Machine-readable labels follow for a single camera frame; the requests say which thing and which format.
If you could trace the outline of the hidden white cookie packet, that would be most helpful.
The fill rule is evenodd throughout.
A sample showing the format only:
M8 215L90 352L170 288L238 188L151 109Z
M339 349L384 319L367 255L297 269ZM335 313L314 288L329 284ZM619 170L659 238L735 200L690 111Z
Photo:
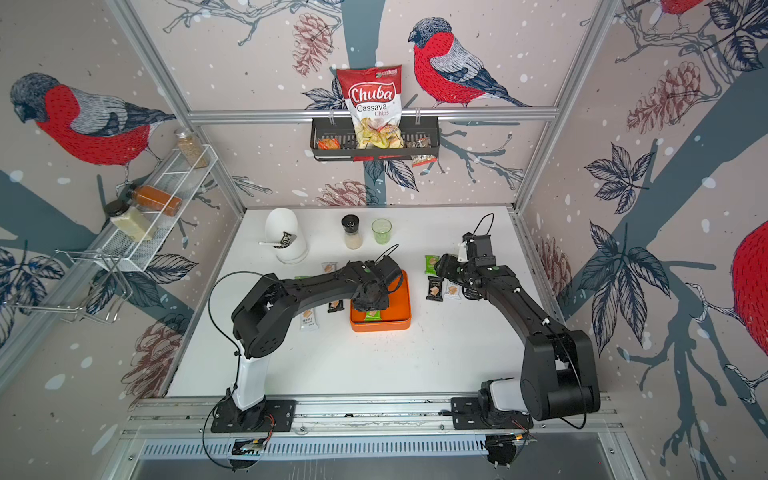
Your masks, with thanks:
M319 329L314 309L309 309L301 313L300 330L302 332L315 331Z

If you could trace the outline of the green cookie packet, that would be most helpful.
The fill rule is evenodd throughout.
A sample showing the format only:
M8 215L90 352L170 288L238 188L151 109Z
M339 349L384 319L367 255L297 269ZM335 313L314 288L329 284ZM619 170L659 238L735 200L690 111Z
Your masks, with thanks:
M366 312L364 320L366 322L368 322L368 321L380 321L381 320L381 312L380 311L369 311L369 312Z
M427 276L437 276L437 263L440 260L439 255L426 255L425 256L425 274Z

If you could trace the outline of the black cookie packet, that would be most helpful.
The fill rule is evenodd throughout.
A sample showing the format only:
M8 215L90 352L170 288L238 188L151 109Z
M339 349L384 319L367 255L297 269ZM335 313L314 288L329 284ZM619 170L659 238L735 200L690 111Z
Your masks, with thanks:
M426 299L429 301L442 302L444 279L439 276L428 276L427 280L428 289Z
M328 313L336 313L344 310L344 301L343 300L336 300L332 301L328 304L327 312Z

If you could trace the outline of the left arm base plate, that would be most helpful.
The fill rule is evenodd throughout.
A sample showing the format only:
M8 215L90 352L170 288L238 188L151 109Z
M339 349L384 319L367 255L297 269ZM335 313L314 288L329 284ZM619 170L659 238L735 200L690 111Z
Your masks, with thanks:
M240 410L233 399L227 399L213 412L213 433L286 433L292 429L297 401L265 398L255 406Z

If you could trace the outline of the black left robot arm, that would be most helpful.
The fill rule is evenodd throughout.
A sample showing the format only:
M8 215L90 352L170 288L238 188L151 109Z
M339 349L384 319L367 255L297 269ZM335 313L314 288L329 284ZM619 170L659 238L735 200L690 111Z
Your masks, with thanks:
M404 272L390 256L350 261L333 272L301 279L262 276L231 315L243 357L232 393L237 410L251 410L264 400L267 357L283 344L295 317L336 300L349 300L361 312L381 311L403 284Z

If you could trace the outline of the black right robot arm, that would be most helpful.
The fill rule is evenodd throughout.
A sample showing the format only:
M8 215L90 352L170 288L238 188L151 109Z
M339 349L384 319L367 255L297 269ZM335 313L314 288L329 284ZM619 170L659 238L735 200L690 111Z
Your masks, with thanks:
M596 360L589 336L554 320L507 266L462 262L444 254L438 276L467 287L508 321L524 343L519 378L487 380L478 391L479 418L489 428L529 429L535 420L559 419L582 430L600 410Z

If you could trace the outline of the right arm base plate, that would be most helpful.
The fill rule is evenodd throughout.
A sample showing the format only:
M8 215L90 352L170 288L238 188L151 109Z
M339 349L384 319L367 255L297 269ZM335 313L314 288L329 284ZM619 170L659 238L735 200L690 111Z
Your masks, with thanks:
M492 401L477 393L474 396L452 397L448 412L455 430L530 430L532 417L525 412L497 409Z

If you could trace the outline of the white cookie packet front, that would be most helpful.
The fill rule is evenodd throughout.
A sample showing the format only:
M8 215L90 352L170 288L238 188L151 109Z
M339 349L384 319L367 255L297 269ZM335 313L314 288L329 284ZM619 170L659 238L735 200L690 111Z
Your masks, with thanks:
M336 262L325 262L321 264L324 273L330 273L337 270L338 265Z

